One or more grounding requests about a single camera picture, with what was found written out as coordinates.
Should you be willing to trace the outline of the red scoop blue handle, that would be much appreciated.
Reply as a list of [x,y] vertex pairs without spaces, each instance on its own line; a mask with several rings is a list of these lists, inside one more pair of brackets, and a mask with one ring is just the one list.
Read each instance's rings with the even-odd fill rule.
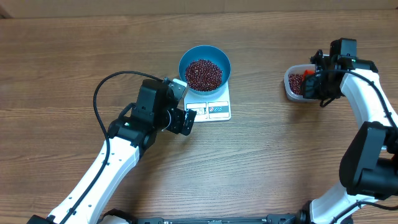
[[305,70],[302,75],[302,81],[305,82],[309,77],[315,74],[314,70]]

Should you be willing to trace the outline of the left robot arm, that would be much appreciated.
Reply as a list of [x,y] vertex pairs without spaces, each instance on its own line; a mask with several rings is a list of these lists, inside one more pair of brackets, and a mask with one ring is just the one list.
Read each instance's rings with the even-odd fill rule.
[[137,101],[109,125],[100,153],[77,186],[47,217],[32,215],[28,224],[135,223],[120,210],[105,212],[104,208],[161,130],[190,134],[196,112],[178,108],[187,90],[187,84],[178,79],[144,80]]

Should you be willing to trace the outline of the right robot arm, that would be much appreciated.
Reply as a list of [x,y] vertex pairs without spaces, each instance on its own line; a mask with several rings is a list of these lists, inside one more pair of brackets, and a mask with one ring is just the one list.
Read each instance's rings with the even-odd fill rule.
[[299,212],[297,223],[352,223],[352,214],[365,205],[380,205],[397,195],[397,113],[382,90],[378,69],[357,56],[357,41],[340,38],[311,57],[313,74],[300,87],[305,99],[320,100],[324,108],[345,97],[353,110],[358,132],[340,162],[339,182]]

